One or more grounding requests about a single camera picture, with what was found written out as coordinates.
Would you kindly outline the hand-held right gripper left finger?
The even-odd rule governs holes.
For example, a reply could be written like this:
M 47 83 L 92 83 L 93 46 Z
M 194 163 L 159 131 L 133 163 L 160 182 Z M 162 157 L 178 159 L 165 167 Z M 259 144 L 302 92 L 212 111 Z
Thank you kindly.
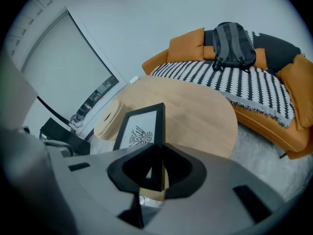
M 120 191 L 108 176 L 117 159 L 149 148 L 149 144 L 112 152 L 64 158 L 50 151 L 55 180 L 70 211 L 75 235 L 156 235 L 119 218 L 131 209 L 135 196 Z

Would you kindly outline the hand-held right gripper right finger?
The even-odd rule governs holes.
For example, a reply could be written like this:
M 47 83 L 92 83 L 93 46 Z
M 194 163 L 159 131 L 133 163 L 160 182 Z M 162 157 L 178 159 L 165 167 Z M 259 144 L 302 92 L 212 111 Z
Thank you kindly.
M 144 227 L 153 235 L 230 235 L 255 224 L 234 188 L 247 186 L 270 212 L 285 201 L 268 184 L 230 159 L 173 145 L 200 160 L 207 171 L 203 185 L 187 198 L 169 199 Z

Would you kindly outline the black picture frame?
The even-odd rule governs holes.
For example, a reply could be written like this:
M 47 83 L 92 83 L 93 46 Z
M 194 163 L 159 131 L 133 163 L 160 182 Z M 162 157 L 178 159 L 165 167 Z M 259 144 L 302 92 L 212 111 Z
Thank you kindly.
M 162 147 L 165 143 L 165 105 L 159 103 L 127 112 L 114 150 L 134 150 L 108 167 L 108 176 L 121 191 L 138 193 L 140 188 L 165 189 Z

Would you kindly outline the round wooden table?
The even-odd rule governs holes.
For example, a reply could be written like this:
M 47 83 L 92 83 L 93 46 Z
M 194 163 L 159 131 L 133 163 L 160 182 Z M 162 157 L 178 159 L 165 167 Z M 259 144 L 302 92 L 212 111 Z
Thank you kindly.
M 116 99 L 129 112 L 159 103 L 165 105 L 162 154 L 169 179 L 166 199 L 193 195 L 207 176 L 200 160 L 173 148 L 174 144 L 229 159 L 237 138 L 237 119 L 219 92 L 190 82 L 144 76 L 121 90 Z

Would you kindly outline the clear plastic bag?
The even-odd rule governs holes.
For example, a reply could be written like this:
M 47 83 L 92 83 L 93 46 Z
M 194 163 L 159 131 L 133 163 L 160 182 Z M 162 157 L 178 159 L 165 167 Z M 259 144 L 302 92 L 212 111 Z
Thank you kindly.
M 84 120 L 84 116 L 79 115 L 78 113 L 74 114 L 70 118 L 70 123 L 74 125 L 76 128 L 79 128 L 82 126 Z

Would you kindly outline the orange sofa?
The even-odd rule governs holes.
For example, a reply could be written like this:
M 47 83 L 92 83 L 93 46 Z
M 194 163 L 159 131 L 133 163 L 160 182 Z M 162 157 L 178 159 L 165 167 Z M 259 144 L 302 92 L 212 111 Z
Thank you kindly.
M 213 46 L 213 30 L 205 31 L 204 45 Z M 284 128 L 274 120 L 265 118 L 258 113 L 249 113 L 237 106 L 232 106 L 240 123 L 281 147 L 289 158 L 297 159 L 313 153 L 313 126 L 297 130 L 294 117 L 289 128 Z

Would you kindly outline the black white striped blanket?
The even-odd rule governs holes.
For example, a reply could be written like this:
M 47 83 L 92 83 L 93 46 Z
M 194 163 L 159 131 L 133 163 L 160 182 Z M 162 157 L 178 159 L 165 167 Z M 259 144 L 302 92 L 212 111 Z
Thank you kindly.
M 290 95 L 275 73 L 250 67 L 249 73 L 238 68 L 214 71 L 213 60 L 167 62 L 168 49 L 144 62 L 148 75 L 172 78 L 210 87 L 234 106 L 258 113 L 289 128 L 295 117 Z

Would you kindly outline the window with white roller blind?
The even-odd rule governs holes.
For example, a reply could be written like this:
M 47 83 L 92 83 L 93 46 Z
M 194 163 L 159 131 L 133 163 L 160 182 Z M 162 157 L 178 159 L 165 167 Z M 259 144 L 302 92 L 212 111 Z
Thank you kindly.
M 50 119 L 85 138 L 107 103 L 125 86 L 123 79 L 96 53 L 72 18 L 64 12 L 48 27 L 28 55 L 22 74 L 38 94 L 24 120 L 33 135 Z M 72 115 L 84 116 L 81 127 Z

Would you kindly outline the orange square cushion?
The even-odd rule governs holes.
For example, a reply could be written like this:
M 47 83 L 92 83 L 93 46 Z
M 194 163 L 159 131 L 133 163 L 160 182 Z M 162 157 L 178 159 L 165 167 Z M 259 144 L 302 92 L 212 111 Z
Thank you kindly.
M 167 62 L 203 61 L 204 27 L 170 40 Z
M 298 54 L 277 75 L 290 95 L 297 130 L 310 128 L 313 126 L 313 62 Z

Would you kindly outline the orange lumbar cushion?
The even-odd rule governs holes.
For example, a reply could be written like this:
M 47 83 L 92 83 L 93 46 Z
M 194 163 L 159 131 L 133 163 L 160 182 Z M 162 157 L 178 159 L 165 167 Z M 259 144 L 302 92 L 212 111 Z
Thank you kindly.
M 253 66 L 255 68 L 259 68 L 259 69 L 262 69 L 264 71 L 267 71 L 268 67 L 267 67 L 265 49 L 257 48 L 257 49 L 255 49 L 255 52 L 256 52 L 256 62 Z M 215 59 L 215 52 L 214 52 L 213 46 L 204 46 L 203 47 L 203 58 L 204 58 L 204 60 L 214 60 Z

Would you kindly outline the dark grey backpack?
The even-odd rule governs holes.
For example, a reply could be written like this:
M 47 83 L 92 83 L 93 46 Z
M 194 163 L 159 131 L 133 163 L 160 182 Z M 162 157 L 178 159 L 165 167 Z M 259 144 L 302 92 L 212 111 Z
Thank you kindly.
M 256 62 L 256 52 L 245 29 L 234 22 L 224 22 L 213 30 L 214 71 L 238 68 L 249 73 Z

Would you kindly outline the black throw blanket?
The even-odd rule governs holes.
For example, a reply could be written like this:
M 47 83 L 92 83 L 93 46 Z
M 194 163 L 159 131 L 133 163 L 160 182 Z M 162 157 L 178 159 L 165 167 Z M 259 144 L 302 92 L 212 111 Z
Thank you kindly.
M 292 63 L 296 55 L 301 54 L 300 48 L 277 37 L 254 31 L 247 31 L 247 34 L 255 49 L 265 49 L 267 71 L 270 73 L 277 73 L 284 66 Z

